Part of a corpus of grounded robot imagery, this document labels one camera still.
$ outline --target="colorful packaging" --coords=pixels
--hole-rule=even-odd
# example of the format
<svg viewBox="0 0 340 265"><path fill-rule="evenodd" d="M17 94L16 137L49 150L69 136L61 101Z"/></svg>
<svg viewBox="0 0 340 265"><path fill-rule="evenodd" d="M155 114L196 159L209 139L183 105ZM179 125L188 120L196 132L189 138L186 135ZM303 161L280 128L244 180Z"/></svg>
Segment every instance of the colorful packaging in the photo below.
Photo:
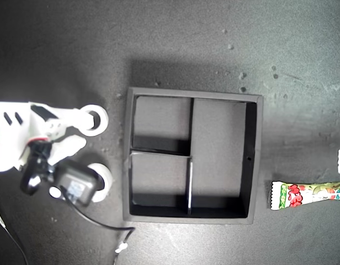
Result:
<svg viewBox="0 0 340 265"><path fill-rule="evenodd" d="M340 200L340 182L323 184L272 184L272 210L296 207L322 200Z"/></svg>

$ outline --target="black compartment box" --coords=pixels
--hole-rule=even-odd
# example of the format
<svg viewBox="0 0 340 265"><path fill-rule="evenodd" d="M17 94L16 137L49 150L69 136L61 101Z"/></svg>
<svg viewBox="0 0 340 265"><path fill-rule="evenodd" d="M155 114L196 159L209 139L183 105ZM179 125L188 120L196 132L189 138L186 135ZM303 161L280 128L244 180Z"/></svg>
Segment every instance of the black compartment box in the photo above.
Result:
<svg viewBox="0 0 340 265"><path fill-rule="evenodd" d="M124 219L251 224L262 105L261 96L130 88Z"/></svg>

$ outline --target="black cable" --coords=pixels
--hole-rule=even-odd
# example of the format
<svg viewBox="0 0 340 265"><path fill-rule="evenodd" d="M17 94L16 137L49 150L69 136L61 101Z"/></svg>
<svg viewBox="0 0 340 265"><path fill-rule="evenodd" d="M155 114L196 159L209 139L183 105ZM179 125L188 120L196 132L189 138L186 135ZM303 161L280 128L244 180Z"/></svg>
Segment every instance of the black cable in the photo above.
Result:
<svg viewBox="0 0 340 265"><path fill-rule="evenodd" d="M60 186L61 189L61 193L63 195L63 197L65 198L67 204L82 218L84 218L85 220L87 220L88 222L91 222L92 224L105 228L105 229L109 229L109 230L113 230L113 231L128 231L127 235L125 236L125 239L123 240L123 243L127 243L127 240L129 239L130 235L136 230L135 227L115 227L115 226L109 226L109 225L105 225L102 224L101 222L98 222L92 218L90 218L89 216L87 216L85 213L83 213L82 211L79 210L78 207L76 207L72 201L69 199L68 194L67 194L67 190L65 187ZM116 261L118 259L119 254L116 253L115 255L115 259L114 259L114 265L116 264Z"/></svg>
<svg viewBox="0 0 340 265"><path fill-rule="evenodd" d="M28 258L26 257L26 254L25 254L24 250L22 249L22 247L20 246L20 244L18 242L16 242L14 237L10 234L10 232L7 229L5 229L5 231L7 232L10 239L12 239L12 241L15 243L15 245L19 248L21 254L23 255L25 265L29 265Z"/></svg>

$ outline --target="cable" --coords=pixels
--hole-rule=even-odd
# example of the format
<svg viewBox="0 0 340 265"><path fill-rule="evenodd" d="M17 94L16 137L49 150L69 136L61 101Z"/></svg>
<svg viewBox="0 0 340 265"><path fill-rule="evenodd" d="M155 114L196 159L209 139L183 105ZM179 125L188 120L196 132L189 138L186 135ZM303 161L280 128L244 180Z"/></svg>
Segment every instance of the cable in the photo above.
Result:
<svg viewBox="0 0 340 265"><path fill-rule="evenodd" d="M10 239L12 239L12 241L14 242L14 244L19 248L23 258L24 258L24 262L25 265L29 265L28 262L28 258L26 257L26 254L24 252L24 250L22 249L22 247L20 246L20 244L14 239L14 237L10 234L10 232L8 231L8 229L6 228L6 224L4 223L4 221L2 220L1 216L0 216L0 225L1 227L3 227L3 229L7 232L8 236L10 237Z"/></svg>
<svg viewBox="0 0 340 265"><path fill-rule="evenodd" d="M113 230L113 231L128 231L127 235L125 236L125 239L121 242L121 244L119 245L119 248L115 251L116 252L116 255L115 255L115 258L114 258L114 263L113 265L116 265L116 261L119 257L119 253L126 249L127 248L127 240L129 239L129 237L131 236L131 234L136 230L135 227L115 227L115 226L109 226L109 225L105 225L105 224L102 224L101 222L98 222L92 218L90 218L89 216L87 216L85 213L83 213L82 211L79 210L78 207L76 207L72 201L69 199L68 197L68 194L67 194L67 190L65 187L63 186L60 186L60 190L61 190L61 193L62 193L62 196L64 197L64 199L66 200L67 204L82 218L84 218L85 220L87 220L88 222L96 225L96 226L99 226L99 227L102 227L102 228L105 228L105 229L109 229L109 230Z"/></svg>
<svg viewBox="0 0 340 265"><path fill-rule="evenodd" d="M7 232L10 239L12 239L12 241L15 243L15 245L19 248L21 254L23 255L25 265L29 265L28 258L26 257L26 254L25 254L24 250L22 249L22 247L20 246L20 244L18 242L16 242L14 237L10 234L10 232L7 229L5 229L5 231Z"/></svg>

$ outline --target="gray table surface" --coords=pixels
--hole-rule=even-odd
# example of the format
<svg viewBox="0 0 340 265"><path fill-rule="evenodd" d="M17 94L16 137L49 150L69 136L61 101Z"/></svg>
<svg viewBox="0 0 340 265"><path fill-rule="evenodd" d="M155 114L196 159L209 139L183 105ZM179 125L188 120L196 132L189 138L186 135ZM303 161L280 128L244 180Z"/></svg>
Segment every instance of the gray table surface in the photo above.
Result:
<svg viewBox="0 0 340 265"><path fill-rule="evenodd" d="M0 1L0 100L108 110L107 131L76 159L110 167L110 196L86 212L114 225L123 223L128 86L246 87L264 96L264 123L253 225L134 223L120 265L340 264L340 202L280 211L267 203L272 179L340 180L340 0ZM111 263L118 234L46 189L22 194L19 181L13 170L0 174L0 211L31 265ZM1 228L0 264L23 264Z"/></svg>

